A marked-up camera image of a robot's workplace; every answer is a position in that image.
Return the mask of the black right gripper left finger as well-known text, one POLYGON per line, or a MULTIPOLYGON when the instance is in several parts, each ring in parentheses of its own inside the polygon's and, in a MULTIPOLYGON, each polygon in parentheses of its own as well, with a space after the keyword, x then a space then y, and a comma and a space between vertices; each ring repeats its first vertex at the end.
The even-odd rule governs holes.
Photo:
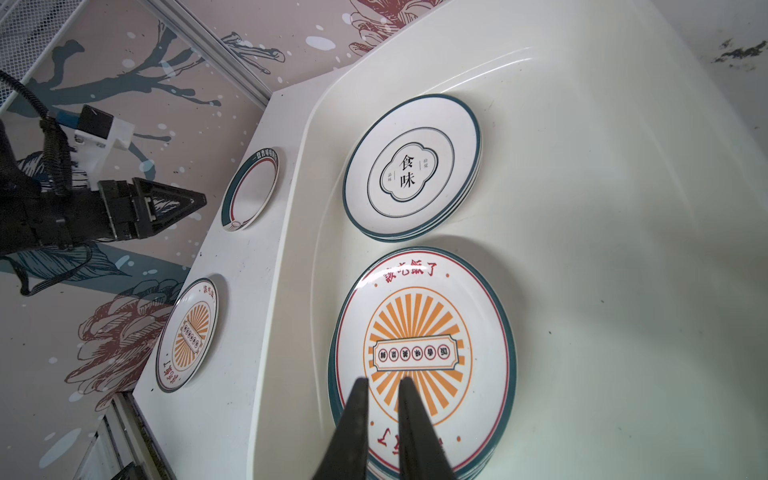
POLYGON ((314 480, 365 479, 368 462, 368 379, 358 378, 352 387, 314 480))

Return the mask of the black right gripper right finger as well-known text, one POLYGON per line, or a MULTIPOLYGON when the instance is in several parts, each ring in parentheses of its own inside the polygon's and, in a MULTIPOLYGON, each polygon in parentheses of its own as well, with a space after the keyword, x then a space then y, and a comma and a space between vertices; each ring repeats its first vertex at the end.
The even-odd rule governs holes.
POLYGON ((455 479, 414 381, 398 392, 399 473, 404 480, 455 479))

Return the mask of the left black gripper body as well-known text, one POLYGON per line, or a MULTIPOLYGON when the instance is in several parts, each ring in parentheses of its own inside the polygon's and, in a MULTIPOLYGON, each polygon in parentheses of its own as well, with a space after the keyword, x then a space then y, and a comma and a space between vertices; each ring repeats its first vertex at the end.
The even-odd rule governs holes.
POLYGON ((35 199, 35 236, 39 243, 123 241, 139 237, 141 190, 137 183, 100 181, 95 190, 75 189, 69 196, 44 192, 35 199))

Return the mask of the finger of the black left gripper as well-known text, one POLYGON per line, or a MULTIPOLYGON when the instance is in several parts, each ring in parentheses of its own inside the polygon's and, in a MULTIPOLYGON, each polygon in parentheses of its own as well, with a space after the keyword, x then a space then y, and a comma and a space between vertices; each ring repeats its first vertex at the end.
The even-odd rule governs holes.
POLYGON ((189 207, 200 210, 207 205, 206 195, 196 191, 138 177, 133 179, 133 186, 137 193, 135 205, 140 220, 146 220, 150 210, 162 212, 189 207))
POLYGON ((174 208, 159 212, 150 210, 146 220, 140 221, 140 235, 154 236, 175 226, 190 215, 196 214, 198 208, 174 208))

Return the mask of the white plate black emblem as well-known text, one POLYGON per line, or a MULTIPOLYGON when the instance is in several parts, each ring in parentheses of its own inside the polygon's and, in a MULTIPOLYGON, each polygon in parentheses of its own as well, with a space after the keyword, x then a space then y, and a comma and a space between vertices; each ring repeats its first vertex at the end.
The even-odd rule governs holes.
POLYGON ((381 242, 421 236, 471 191, 482 158, 476 114, 445 94, 408 99, 361 137, 343 176, 349 221, 381 242))

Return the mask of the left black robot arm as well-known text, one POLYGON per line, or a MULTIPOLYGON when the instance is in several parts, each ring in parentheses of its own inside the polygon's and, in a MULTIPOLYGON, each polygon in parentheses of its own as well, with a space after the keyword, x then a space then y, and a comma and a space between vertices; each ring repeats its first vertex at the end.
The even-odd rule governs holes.
POLYGON ((106 180, 95 191, 44 192, 19 168, 1 132, 1 253, 145 239, 207 204, 203 193, 150 180, 106 180))

